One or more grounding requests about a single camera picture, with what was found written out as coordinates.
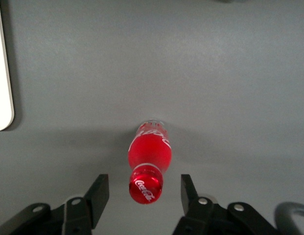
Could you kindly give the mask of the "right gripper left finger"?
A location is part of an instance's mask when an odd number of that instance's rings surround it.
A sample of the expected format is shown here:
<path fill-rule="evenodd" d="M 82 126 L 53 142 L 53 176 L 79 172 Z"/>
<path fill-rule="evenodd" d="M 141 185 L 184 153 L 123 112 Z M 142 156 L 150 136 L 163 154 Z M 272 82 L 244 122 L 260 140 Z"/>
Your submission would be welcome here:
<path fill-rule="evenodd" d="M 109 179 L 100 174 L 84 196 L 55 209 L 34 203 L 0 225 L 0 235 L 91 235 L 109 200 Z"/>

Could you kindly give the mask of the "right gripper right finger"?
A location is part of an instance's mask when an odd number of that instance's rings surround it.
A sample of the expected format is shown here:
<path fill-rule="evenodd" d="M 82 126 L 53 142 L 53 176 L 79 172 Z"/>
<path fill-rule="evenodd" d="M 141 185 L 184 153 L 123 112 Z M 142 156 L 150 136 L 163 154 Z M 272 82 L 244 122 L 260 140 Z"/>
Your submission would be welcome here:
<path fill-rule="evenodd" d="M 221 207 L 199 196 L 191 176 L 181 175 L 181 201 L 184 216 L 174 235 L 280 235 L 251 205 L 243 202 Z"/>

